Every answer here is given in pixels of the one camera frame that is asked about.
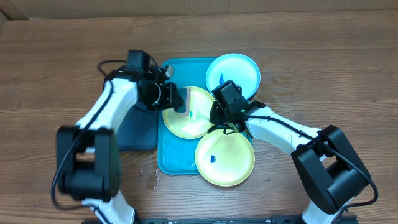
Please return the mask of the green scrubbing sponge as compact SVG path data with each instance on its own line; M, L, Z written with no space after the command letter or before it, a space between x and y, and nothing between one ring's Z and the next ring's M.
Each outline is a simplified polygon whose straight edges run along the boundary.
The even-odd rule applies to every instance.
M177 106L174 111L178 114L188 116L190 114L191 89L189 87L177 90Z

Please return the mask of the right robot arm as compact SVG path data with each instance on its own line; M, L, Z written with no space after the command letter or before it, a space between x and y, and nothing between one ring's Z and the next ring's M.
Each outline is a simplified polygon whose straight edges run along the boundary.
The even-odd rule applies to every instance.
M366 166L336 126L311 128L283 118L264 103L245 99L241 87L231 80L212 94L213 129L245 133L291 156L310 198L302 213L304 223L339 223L342 214L355 206L352 199L368 185L375 188Z

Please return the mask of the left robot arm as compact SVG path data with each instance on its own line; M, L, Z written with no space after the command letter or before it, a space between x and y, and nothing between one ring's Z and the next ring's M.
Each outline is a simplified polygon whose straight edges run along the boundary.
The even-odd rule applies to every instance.
M188 92L178 91L170 79L171 65L158 66L143 50L130 50L121 66L106 73L103 92L93 107L73 126L56 135L57 170L50 196L59 210L89 208L100 223L139 223L136 209L120 189L121 162L116 133L127 112L138 102L149 111L172 108L186 112Z

